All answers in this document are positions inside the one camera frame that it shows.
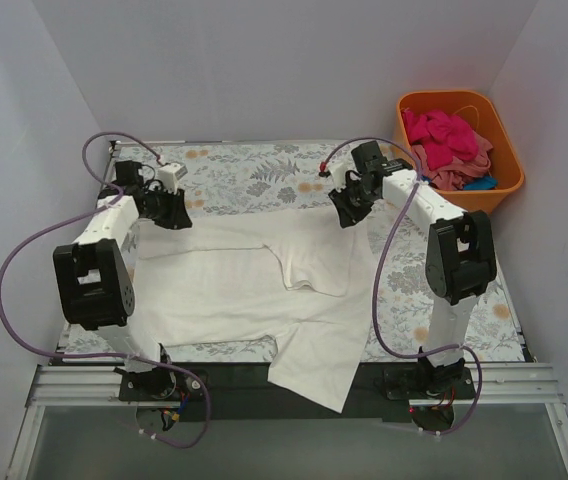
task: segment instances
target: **red cloth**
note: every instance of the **red cloth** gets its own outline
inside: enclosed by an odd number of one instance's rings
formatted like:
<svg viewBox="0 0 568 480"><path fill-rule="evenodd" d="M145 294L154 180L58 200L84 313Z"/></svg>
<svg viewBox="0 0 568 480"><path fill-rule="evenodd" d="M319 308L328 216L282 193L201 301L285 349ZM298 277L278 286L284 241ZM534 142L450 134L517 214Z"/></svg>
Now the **red cloth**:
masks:
<svg viewBox="0 0 568 480"><path fill-rule="evenodd" d="M431 170L450 165L454 157L463 162L471 162L477 157L479 147L475 132L461 117L447 115L441 110L420 115L404 110L402 118L409 143L424 147Z"/></svg>
<svg viewBox="0 0 568 480"><path fill-rule="evenodd" d="M435 170L430 168L426 147L414 145L412 150L422 163L422 174L440 190L462 190L466 184L487 175L491 168L488 152L493 149L493 145L477 133L473 132L473 135L478 146L478 154L473 160L464 162L458 157L453 157L450 164Z"/></svg>

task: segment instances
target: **orange bin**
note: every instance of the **orange bin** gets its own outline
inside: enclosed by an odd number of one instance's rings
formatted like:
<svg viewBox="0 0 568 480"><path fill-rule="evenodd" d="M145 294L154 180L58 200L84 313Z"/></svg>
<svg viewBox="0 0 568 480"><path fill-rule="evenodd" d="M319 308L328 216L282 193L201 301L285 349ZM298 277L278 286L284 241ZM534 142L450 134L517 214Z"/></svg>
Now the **orange bin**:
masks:
<svg viewBox="0 0 568 480"><path fill-rule="evenodd" d="M524 172L515 155L508 135L500 122L491 101L484 95L470 90L447 90L413 92L404 95L397 102L397 125L394 140L410 148L402 121L402 110L409 108L413 112L426 113L430 110L442 110L449 115L456 113L475 129L477 133L493 144L489 152L491 159L490 174L497 180L493 190L444 191L437 193L466 210L484 210L491 213L497 205L524 183ZM398 149L395 153L406 158Z"/></svg>

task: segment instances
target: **wall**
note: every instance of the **wall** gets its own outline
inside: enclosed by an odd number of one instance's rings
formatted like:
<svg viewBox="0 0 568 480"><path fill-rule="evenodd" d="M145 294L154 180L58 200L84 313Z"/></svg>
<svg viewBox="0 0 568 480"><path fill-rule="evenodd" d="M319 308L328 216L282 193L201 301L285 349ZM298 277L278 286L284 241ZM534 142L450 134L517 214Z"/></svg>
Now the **wall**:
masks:
<svg viewBox="0 0 568 480"><path fill-rule="evenodd" d="M103 128L388 134L411 89L488 90L536 0L34 0Z"/></svg>
<svg viewBox="0 0 568 480"><path fill-rule="evenodd" d="M526 338L568 402L568 2L541 1L491 90L527 172L494 216Z"/></svg>
<svg viewBox="0 0 568 480"><path fill-rule="evenodd" d="M97 187L80 160L97 124L28 0L0 0L0 263L29 233L91 206ZM106 144L93 149L103 168ZM53 348L62 316L51 253L81 226L41 239L8 273L6 307L29 341ZM0 324L0 478L4 478L38 358Z"/></svg>

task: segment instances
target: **pink cloth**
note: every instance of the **pink cloth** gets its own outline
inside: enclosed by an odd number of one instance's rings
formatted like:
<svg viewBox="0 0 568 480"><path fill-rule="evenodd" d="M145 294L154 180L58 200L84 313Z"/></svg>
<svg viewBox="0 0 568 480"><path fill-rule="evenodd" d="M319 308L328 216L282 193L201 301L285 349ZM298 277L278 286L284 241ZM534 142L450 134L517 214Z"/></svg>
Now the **pink cloth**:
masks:
<svg viewBox="0 0 568 480"><path fill-rule="evenodd" d="M441 110L420 115L404 110L402 118L409 143L424 147L431 170L450 165L453 158L472 162L477 157L479 147L475 132L461 117Z"/></svg>
<svg viewBox="0 0 568 480"><path fill-rule="evenodd" d="M450 164L437 169L431 169L425 146L417 144L411 147L422 162L422 174L440 190L462 190L466 184L487 175L491 168L488 152L493 149L493 145L477 133L473 132L473 135L478 146L478 154L473 160L464 162L453 157Z"/></svg>

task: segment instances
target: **blue cloth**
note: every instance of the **blue cloth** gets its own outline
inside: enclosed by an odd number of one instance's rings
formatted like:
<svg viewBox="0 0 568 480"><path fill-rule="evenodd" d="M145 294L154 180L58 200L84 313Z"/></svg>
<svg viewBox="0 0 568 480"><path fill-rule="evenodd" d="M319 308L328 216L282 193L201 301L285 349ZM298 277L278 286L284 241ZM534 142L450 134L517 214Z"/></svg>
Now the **blue cloth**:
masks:
<svg viewBox="0 0 568 480"><path fill-rule="evenodd" d="M492 190L497 186L497 180L490 175L478 178L474 182L464 185L464 190Z"/></svg>

